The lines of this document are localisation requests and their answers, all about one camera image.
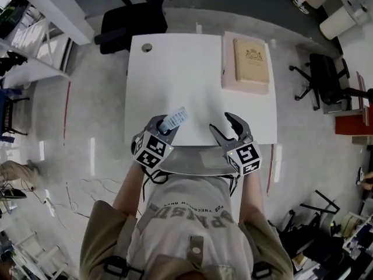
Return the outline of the person's beige overshirt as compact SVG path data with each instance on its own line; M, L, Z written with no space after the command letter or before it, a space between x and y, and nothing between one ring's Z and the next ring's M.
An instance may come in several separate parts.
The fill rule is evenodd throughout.
M102 273L104 261L113 255L118 236L129 217L133 216L120 213L104 201L97 201L94 204L80 253L81 280L96 280L97 274ZM252 250L254 265L250 280L293 280L291 260L278 235L261 213L237 225L243 231Z

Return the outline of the black folding chair frame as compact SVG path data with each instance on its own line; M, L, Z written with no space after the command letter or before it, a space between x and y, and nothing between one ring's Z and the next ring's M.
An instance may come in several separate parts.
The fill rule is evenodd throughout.
M336 236L338 225L335 223L335 216L340 208L320 191L316 190L315 193L328 203L327 207L317 208L302 203L300 207L315 211L310 223L296 226L295 211L291 209L288 211L287 225L283 230L277 229L277 232L290 258L303 254L312 261L323 264L333 256L343 256L344 238Z

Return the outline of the flat pink box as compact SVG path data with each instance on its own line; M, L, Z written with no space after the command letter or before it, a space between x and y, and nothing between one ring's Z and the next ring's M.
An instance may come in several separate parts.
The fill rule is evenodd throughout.
M257 83L241 83L236 81L235 77L235 58L234 58L234 39L252 40L265 44L266 55L268 60L268 71L269 71L269 83L267 85L260 85ZM226 90L232 90L236 92L243 92L249 94L256 94L266 96L273 91L273 74L272 65L270 63L270 55L268 45L265 41L246 36L243 34L233 33L227 31L223 36L223 77L222 77L222 88Z

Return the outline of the tan book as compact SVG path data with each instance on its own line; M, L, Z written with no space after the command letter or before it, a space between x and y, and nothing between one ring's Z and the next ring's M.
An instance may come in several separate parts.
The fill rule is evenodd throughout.
M265 44L238 38L233 44L236 81L267 85L269 71Z

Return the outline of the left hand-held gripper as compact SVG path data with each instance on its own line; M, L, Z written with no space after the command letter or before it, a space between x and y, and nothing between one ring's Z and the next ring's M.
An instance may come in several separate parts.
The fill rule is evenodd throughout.
M166 116L162 114L152 117L145 126L145 130L132 138L133 159L145 168L156 168L174 149L172 143L180 126L165 131L160 130L159 126Z

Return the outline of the cluttered white table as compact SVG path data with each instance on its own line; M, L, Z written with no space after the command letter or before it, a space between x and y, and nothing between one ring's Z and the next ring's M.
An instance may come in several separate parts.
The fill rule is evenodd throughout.
M373 215L357 227L343 248L352 260L345 280L373 280Z

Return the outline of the white square table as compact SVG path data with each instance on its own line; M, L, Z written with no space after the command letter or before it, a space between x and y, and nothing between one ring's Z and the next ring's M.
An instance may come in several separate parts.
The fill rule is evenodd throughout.
M132 39L125 96L125 142L150 119L185 107L187 120L176 146L213 146L215 125L235 135L224 113L245 120L260 145L277 143L275 84L266 96L222 88L223 36L191 33L147 34Z

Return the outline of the person's left forearm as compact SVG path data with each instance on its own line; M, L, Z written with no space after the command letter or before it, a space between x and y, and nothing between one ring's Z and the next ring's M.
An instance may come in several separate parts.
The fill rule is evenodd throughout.
M115 197L112 205L114 209L122 214L136 217L144 175L141 165L133 162Z

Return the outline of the person's white printed t-shirt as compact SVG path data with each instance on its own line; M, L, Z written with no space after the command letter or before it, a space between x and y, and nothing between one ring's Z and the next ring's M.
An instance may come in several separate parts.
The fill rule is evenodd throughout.
M204 237L203 266L228 265L237 280L250 280L251 246L231 215L228 184L219 177L171 176L149 195L148 206L165 208L141 235L146 269L160 254L185 258L190 235Z

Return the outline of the small white handheld fan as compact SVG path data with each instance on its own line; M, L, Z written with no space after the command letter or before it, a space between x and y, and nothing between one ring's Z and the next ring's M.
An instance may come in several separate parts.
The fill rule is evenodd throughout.
M157 129L159 133L166 134L168 131L172 131L179 127L187 118L188 114L185 107L180 107L171 114L166 115Z

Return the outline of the black round object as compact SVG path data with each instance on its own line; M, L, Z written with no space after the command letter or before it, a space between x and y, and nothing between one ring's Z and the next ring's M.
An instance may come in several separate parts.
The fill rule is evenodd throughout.
M0 200L18 200L25 198L27 198L27 195L23 191L15 188L0 190Z

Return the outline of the white power strip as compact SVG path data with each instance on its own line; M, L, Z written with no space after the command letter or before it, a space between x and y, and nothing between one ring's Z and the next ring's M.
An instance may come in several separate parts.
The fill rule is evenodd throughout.
M52 217L55 217L55 207L48 197L44 199L44 204L47 205Z

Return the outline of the red cabinet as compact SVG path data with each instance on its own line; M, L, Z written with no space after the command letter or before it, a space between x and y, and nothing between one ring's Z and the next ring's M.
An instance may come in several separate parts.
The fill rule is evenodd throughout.
M335 134L349 136L373 135L373 124L366 126L362 115L335 117Z

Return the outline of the blue side table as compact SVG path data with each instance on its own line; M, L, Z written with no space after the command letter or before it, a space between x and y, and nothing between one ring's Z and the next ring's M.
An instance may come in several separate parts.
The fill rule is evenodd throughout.
M18 99L12 99L12 96L21 96L22 91L20 89L1 89L0 88L0 142L6 142L13 144L15 138L13 136L6 136L5 133L19 134L27 136L27 133L23 133L15 130L12 127L13 117L13 106L14 104L30 100L29 97L23 97Z

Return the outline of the white mesh office chair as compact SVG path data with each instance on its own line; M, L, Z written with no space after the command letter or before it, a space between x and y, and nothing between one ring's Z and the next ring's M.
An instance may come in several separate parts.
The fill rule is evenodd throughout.
M236 176L220 146L175 146L159 169L187 176Z

